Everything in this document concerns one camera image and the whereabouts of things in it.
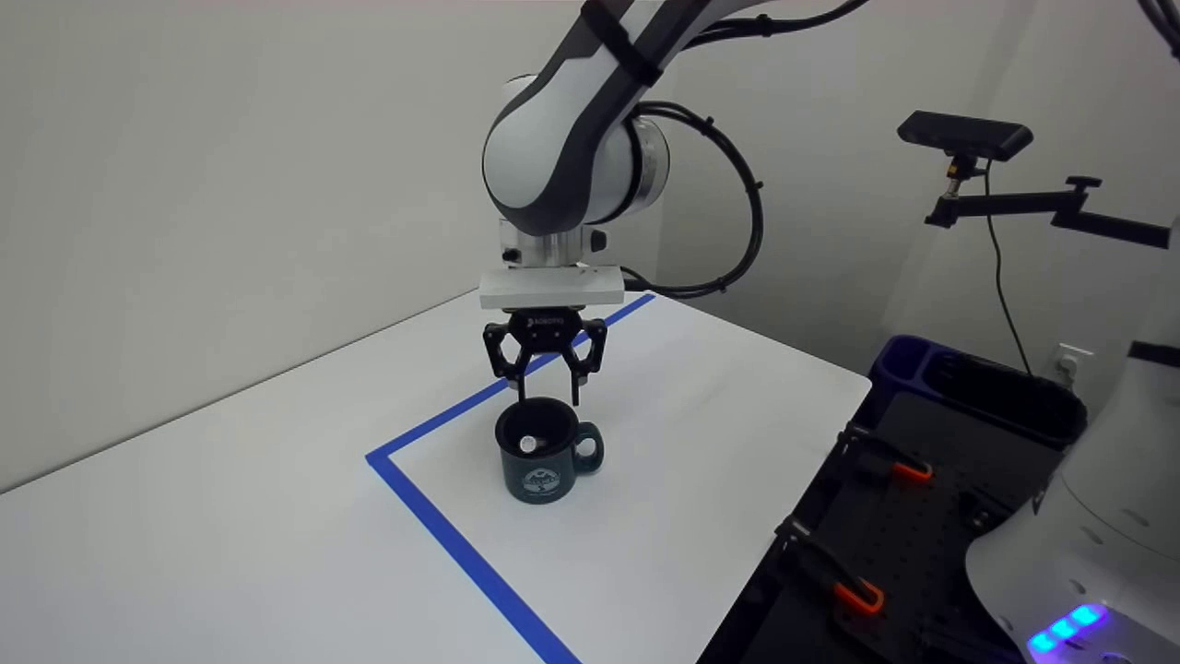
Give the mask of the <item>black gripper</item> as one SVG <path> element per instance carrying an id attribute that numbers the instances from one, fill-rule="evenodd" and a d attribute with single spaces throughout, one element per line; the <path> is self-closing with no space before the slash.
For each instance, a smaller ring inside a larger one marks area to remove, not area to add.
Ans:
<path id="1" fill-rule="evenodd" d="M 483 351 L 491 361 L 491 374 L 505 382 L 515 392 L 515 403 L 528 398 L 522 383 L 522 361 L 534 355 L 568 355 L 571 374 L 571 408 L 581 398 L 581 383 L 600 368 L 604 360 L 607 325 L 604 320 L 581 320 L 576 312 L 514 312 L 505 325 L 483 325 Z"/>

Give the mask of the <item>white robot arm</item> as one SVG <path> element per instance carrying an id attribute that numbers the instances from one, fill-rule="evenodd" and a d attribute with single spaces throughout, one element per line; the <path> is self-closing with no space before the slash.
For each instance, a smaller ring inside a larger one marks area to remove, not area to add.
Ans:
<path id="1" fill-rule="evenodd" d="M 646 104 L 663 67 L 704 41 L 775 35 L 775 18 L 743 18 L 761 0 L 581 0 L 554 57 L 510 84 L 483 147 L 483 191 L 514 228 L 500 266 L 483 278 L 479 304 L 500 312 L 483 328 L 491 374 L 528 395 L 539 355 L 568 366 L 581 389 L 604 360 L 604 325 L 585 305 L 612 305 L 630 289 L 655 289 L 628 266 L 598 261 L 604 226 L 647 208 L 670 169 L 654 116 L 699 125 L 732 155 L 752 208 L 752 242 L 737 266 L 677 297 L 704 297 L 748 275 L 764 205 L 741 151 L 677 104 Z"/>

